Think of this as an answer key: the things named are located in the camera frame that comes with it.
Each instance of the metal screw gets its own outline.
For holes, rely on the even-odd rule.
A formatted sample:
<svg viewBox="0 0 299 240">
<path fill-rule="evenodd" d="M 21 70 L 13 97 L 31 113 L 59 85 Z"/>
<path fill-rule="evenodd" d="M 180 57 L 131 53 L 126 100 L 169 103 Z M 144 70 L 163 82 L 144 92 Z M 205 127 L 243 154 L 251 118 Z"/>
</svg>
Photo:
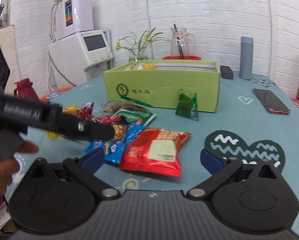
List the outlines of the metal screw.
<svg viewBox="0 0 299 240">
<path fill-rule="evenodd" d="M 193 188 L 189 191 L 189 194 L 193 197 L 201 197 L 205 195 L 205 190 L 201 188 Z"/>
<path fill-rule="evenodd" d="M 102 190 L 102 194 L 105 197 L 114 197 L 118 194 L 118 191 L 114 188 L 106 188 Z"/>
<path fill-rule="evenodd" d="M 83 122 L 79 122 L 79 131 L 80 131 L 80 132 L 84 132 L 84 130 L 85 130 L 85 125 L 84 125 L 84 123 L 83 123 Z"/>
</svg>

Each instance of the red thermos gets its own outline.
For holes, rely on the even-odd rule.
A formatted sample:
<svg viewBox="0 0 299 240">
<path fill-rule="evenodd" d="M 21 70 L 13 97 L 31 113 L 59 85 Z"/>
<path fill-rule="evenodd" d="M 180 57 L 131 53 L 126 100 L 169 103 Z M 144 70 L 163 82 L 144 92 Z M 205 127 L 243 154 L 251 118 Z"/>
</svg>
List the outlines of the red thermos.
<svg viewBox="0 0 299 240">
<path fill-rule="evenodd" d="M 14 90 L 14 96 L 18 98 L 29 98 L 35 101 L 40 101 L 34 88 L 32 88 L 33 83 L 29 78 L 22 79 L 16 82 L 16 89 Z"/>
</svg>

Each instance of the display screen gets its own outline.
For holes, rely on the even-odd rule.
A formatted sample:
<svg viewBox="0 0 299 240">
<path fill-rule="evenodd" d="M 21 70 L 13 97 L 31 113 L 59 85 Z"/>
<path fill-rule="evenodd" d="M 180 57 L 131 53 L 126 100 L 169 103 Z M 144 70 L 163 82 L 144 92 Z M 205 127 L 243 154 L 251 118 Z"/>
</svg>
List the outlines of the display screen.
<svg viewBox="0 0 299 240">
<path fill-rule="evenodd" d="M 106 47 L 104 39 L 101 34 L 84 37 L 84 41 L 85 41 L 86 47 L 88 48 L 88 51 Z"/>
</svg>

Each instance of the glass vase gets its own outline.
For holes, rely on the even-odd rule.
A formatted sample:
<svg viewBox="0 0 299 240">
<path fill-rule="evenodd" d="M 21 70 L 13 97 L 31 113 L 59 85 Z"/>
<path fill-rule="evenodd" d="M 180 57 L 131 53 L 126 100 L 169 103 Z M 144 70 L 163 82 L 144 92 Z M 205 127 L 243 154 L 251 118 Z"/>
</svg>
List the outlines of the glass vase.
<svg viewBox="0 0 299 240">
<path fill-rule="evenodd" d="M 141 49 L 140 51 L 138 49 L 129 49 L 128 54 L 128 62 L 149 59 L 145 52 L 145 49 Z"/>
</svg>

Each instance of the blue snack bag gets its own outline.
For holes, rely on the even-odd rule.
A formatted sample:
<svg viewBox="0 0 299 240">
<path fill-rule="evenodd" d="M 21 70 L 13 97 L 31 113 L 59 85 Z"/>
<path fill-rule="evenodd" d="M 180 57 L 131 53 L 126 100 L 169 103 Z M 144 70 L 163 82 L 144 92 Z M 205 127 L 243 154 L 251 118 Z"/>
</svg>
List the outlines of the blue snack bag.
<svg viewBox="0 0 299 240">
<path fill-rule="evenodd" d="M 127 133 L 120 140 L 111 140 L 107 142 L 100 140 L 91 141 L 90 145 L 83 153 L 88 154 L 95 148 L 101 147 L 105 153 L 105 162 L 118 165 L 126 148 L 137 135 L 145 129 L 146 126 L 143 125 L 128 125 Z"/>
</svg>

